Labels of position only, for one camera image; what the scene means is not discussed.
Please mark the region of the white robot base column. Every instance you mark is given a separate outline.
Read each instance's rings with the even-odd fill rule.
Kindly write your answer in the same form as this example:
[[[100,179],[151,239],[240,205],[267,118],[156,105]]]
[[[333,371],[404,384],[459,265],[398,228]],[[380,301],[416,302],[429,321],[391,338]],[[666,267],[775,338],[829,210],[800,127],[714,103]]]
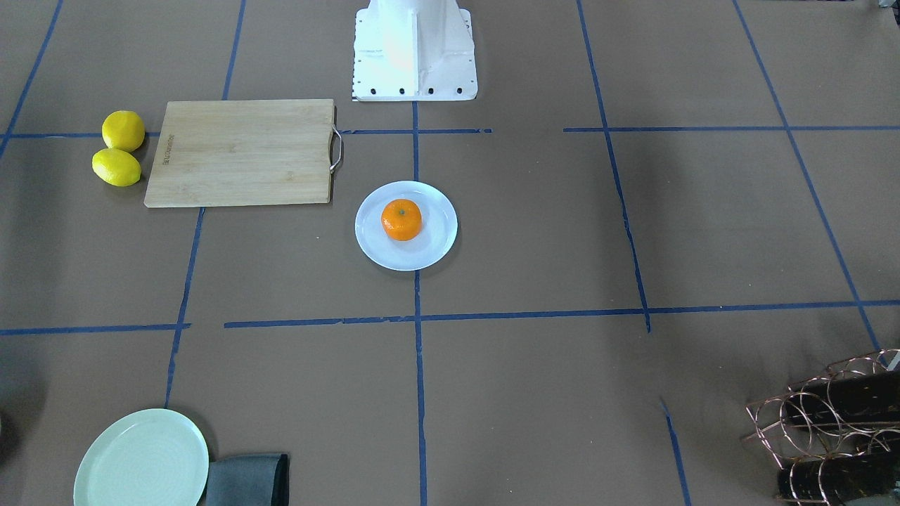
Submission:
[[[353,100],[476,99],[472,16],[456,1],[370,1],[354,21]]]

